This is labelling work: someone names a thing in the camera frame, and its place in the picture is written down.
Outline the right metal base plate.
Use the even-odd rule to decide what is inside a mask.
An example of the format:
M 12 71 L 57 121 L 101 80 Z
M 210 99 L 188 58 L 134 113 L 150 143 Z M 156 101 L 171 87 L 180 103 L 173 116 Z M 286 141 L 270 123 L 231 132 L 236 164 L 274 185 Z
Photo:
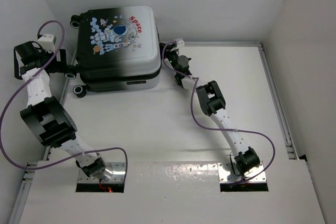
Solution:
M 261 162 L 258 166 L 253 167 L 249 171 L 244 173 L 244 176 L 240 176 L 239 172 L 236 169 L 236 164 L 234 164 L 235 174 L 233 172 L 232 166 L 230 163 L 217 163 L 218 166 L 218 175 L 219 175 L 219 182 L 222 184 L 230 184 L 238 182 L 242 179 L 247 180 L 252 178 L 248 181 L 248 183 L 266 183 L 266 172 L 264 171 L 264 164 Z

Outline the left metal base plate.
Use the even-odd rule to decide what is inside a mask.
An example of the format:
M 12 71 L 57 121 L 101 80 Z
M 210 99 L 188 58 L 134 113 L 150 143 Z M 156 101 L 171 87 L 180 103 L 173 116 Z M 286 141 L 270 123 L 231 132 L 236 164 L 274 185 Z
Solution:
M 122 184 L 125 179 L 125 163 L 107 162 L 102 175 L 88 177 L 82 170 L 79 171 L 77 183 L 98 184 L 100 179 L 104 184 Z

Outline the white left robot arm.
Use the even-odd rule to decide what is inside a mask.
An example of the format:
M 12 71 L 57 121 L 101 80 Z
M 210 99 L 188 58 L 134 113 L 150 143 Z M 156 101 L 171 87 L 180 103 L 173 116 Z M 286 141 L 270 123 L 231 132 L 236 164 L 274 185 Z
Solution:
M 36 41 L 15 46 L 15 78 L 28 83 L 27 107 L 20 116 L 43 146 L 67 152 L 87 177 L 105 180 L 106 163 L 76 134 L 77 127 L 71 116 L 51 93 L 51 73 L 63 73 L 68 79 L 76 77 L 73 67 L 67 65 L 66 51 L 59 51 L 60 60 L 53 53 L 54 50 L 48 50 Z

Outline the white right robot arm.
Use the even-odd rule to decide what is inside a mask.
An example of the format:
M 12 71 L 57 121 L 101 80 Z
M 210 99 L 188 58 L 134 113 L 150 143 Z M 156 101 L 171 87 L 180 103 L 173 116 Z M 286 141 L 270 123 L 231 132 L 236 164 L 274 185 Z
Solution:
M 259 166 L 260 159 L 255 150 L 243 139 L 238 129 L 234 128 L 218 83 L 210 81 L 206 84 L 199 84 L 197 78 L 190 72 L 191 58 L 179 55 L 174 46 L 163 46 L 161 57 L 170 63 L 169 69 L 175 72 L 176 84 L 183 89 L 190 90 L 192 95 L 197 95 L 202 112 L 222 132 L 233 153 L 238 175 L 243 176 L 252 168 Z

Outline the grey suitcase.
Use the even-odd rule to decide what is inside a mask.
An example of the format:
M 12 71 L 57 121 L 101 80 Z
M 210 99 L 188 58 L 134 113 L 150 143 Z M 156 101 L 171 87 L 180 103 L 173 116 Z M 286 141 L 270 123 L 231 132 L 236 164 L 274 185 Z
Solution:
M 161 71 L 159 36 L 152 8 L 91 9 L 70 18 L 78 30 L 76 65 L 82 85 L 73 93 L 151 89 Z

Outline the metal base plate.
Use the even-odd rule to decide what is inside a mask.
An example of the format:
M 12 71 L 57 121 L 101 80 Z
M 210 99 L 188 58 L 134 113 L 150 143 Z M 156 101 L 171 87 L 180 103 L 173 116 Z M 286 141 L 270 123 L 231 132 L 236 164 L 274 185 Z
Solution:
M 88 177 L 82 170 L 79 171 L 77 183 L 98 184 L 100 179 L 104 184 L 122 184 L 125 179 L 125 163 L 107 162 L 102 175 Z
M 240 176 L 239 172 L 236 169 L 236 164 L 234 164 L 235 174 L 233 172 L 232 166 L 230 163 L 217 163 L 218 166 L 218 175 L 219 175 L 219 182 L 222 184 L 230 184 L 238 182 L 242 179 L 247 180 L 252 178 L 248 181 L 248 183 L 266 183 L 266 172 L 264 171 L 264 164 L 261 162 L 258 166 L 253 167 L 249 171 L 244 173 L 244 176 Z

